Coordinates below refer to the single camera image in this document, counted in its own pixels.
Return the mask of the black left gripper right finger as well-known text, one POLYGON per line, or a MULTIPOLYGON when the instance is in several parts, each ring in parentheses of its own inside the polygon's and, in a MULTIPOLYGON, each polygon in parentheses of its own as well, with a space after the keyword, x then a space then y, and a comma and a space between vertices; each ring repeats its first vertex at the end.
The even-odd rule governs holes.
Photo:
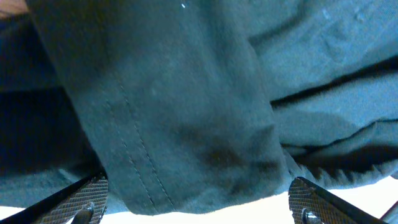
POLYGON ((331 192, 303 178, 295 178, 288 191, 295 224, 385 224, 331 192))

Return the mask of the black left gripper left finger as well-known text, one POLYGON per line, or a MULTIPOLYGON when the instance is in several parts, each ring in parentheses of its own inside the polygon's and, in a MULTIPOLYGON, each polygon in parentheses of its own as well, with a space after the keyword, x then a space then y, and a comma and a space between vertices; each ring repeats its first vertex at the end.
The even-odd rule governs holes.
POLYGON ((107 210, 108 192, 108 180, 104 174, 86 177, 1 220, 1 224, 99 224, 107 210))

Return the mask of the black t-shirt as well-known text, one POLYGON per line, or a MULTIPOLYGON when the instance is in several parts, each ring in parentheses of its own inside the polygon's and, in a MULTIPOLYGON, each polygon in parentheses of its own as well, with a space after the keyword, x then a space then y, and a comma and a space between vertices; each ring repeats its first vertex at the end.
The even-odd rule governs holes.
POLYGON ((396 1, 27 1, 1 19, 1 205, 104 170, 209 213, 397 172, 396 1))

